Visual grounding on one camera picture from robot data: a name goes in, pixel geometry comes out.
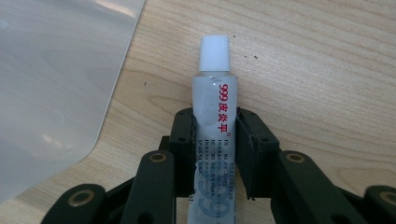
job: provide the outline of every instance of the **brass-colored ring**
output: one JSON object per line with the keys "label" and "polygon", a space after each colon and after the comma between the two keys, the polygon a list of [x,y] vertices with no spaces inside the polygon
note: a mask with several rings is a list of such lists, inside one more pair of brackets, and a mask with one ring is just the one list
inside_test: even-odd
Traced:
{"label": "brass-colored ring", "polygon": [[[77,196],[79,196],[80,194],[88,194],[88,196],[87,196],[87,198],[84,198],[83,200],[76,200]],[[95,196],[95,192],[93,192],[93,190],[82,189],[82,190],[79,190],[76,193],[72,194],[72,196],[70,196],[70,198],[68,200],[68,203],[70,206],[73,206],[73,207],[82,206],[82,205],[90,202],[94,196]]]}
{"label": "brass-colored ring", "polygon": [[305,158],[304,158],[302,155],[297,154],[297,153],[289,153],[288,155],[286,155],[286,158],[287,158],[289,161],[299,162],[299,163],[305,161]]}
{"label": "brass-colored ring", "polygon": [[162,162],[166,160],[166,155],[161,152],[158,152],[150,155],[149,159],[154,162]]}
{"label": "brass-colored ring", "polygon": [[382,200],[384,200],[385,202],[390,203],[393,206],[396,206],[396,193],[395,192],[382,191],[379,193],[379,197]]}

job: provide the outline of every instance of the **red chinese characters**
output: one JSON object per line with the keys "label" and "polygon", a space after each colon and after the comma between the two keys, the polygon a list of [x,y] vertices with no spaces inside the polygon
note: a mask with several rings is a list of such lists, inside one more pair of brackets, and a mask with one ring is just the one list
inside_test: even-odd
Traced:
{"label": "red chinese characters", "polygon": [[225,122],[227,122],[227,119],[228,119],[228,115],[227,115],[228,85],[227,84],[219,85],[219,99],[220,99],[220,103],[219,103],[219,131],[221,133],[227,133],[228,132],[227,123],[225,123]]}

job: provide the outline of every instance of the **white cap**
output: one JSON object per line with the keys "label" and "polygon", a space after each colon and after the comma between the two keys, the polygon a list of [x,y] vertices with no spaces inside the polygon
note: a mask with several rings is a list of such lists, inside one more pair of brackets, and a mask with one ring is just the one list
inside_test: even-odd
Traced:
{"label": "white cap", "polygon": [[230,71],[230,39],[226,35],[206,35],[201,39],[201,72]]}

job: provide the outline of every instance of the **light wood tabletop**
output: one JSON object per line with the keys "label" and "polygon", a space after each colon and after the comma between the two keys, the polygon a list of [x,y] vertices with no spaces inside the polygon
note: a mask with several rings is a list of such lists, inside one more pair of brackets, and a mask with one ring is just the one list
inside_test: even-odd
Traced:
{"label": "light wood tabletop", "polygon": [[[200,38],[231,38],[238,105],[256,112],[284,150],[310,156],[360,196],[396,187],[396,2],[146,0],[92,153],[0,205],[0,223],[39,223],[68,189],[106,190],[191,106]],[[237,174],[238,223],[275,223],[270,200],[248,201]],[[188,199],[177,199],[186,223]]]}

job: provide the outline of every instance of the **white tube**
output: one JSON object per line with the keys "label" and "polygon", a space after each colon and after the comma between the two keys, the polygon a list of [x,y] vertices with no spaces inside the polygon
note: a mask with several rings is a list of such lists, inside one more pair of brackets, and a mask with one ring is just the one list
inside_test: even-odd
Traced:
{"label": "white tube", "polygon": [[192,79],[196,117],[195,194],[191,196],[190,224],[236,223],[235,119],[237,77],[231,75],[229,38],[204,36],[200,74]]}

